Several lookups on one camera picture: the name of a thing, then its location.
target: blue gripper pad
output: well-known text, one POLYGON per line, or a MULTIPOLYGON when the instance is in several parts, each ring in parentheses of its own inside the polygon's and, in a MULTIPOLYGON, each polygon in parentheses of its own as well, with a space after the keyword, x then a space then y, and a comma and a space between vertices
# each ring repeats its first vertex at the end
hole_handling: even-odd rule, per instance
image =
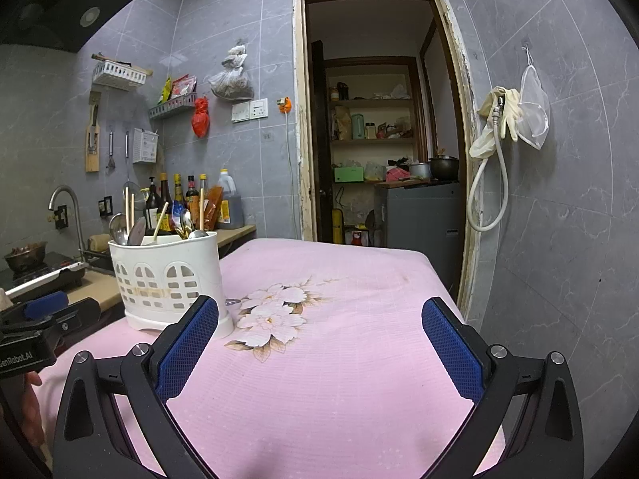
POLYGON ((69 297, 64 292, 55 292, 27 303, 23 314, 25 318, 39 321, 47 315, 64 310, 69 305, 69 297))
POLYGON ((218 317, 216 302, 208 299, 160 362, 155 393, 162 403, 182 392, 197 360, 217 328, 218 317))
POLYGON ((424 303, 422 326, 459 395, 477 403, 484 394, 481 365, 433 299, 424 303))

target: white cable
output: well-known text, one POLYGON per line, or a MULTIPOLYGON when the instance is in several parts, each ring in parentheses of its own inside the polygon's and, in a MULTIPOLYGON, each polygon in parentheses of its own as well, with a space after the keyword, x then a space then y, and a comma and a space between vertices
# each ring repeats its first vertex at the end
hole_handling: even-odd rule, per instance
POLYGON ((502 201, 502 208, 500 209, 499 214, 497 214, 497 217, 491 224, 481 227, 480 225, 477 225, 475 223, 475 220, 473 219, 472 206, 473 199, 475 198, 475 191, 477 190, 477 184, 479 183, 479 179, 484 173, 484 169, 486 168, 486 164, 488 163, 488 158, 484 158, 484 160, 481 161, 479 171, 477 171, 477 175, 475 175, 473 184, 470 187, 470 193, 468 194, 468 200, 466 202, 466 217, 468 218, 470 226, 478 232, 488 232, 489 230, 496 227, 496 225, 504 217, 504 212, 506 212, 506 205, 508 205, 508 174, 506 173, 506 162, 504 161, 502 145, 499 143, 499 117, 493 118, 493 135, 494 145, 497 148, 497 158, 499 158, 499 165, 502 168, 502 181, 504 182, 504 200, 502 201))
POLYGON ((295 220, 295 197, 293 192, 295 191, 295 183, 293 182, 293 165, 291 164, 291 148, 288 145, 288 111, 284 112, 286 117, 286 158, 288 158, 288 170, 291 174, 291 213, 293 215, 293 229, 295 230, 295 239, 297 239, 297 221, 295 220))

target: pink cloth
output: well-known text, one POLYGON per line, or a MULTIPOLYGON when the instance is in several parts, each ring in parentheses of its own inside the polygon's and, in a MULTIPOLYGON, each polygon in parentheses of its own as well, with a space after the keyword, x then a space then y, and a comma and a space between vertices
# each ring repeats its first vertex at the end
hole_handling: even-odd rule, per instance
MULTIPOLYGON (((168 402, 213 471, 222 479, 421 477, 472 406, 422 329, 433 296, 461 317, 426 257, 257 239, 220 264, 226 296, 244 298, 229 309, 239 326, 209 343, 168 402)), ((37 392, 49 441, 73 355, 123 355, 156 335, 122 319, 43 370, 37 392)), ((141 460, 160 472, 130 407, 119 404, 141 460)), ((500 431, 480 470, 503 449, 500 431)))

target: green box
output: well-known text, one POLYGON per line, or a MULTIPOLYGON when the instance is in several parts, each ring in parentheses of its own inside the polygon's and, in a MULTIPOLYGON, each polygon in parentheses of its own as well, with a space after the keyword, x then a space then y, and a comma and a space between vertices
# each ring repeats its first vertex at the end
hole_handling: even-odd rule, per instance
POLYGON ((363 167, 335 167, 335 182, 363 182, 363 167))

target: dark wooden door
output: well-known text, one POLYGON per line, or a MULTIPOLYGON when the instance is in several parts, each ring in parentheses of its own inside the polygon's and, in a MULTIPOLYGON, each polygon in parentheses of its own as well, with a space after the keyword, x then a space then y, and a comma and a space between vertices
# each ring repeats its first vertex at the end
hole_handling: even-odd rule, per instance
POLYGON ((321 41, 311 43, 311 113, 315 209, 318 241, 333 241, 333 169, 330 161, 330 123, 328 118, 327 83, 324 47, 321 41))

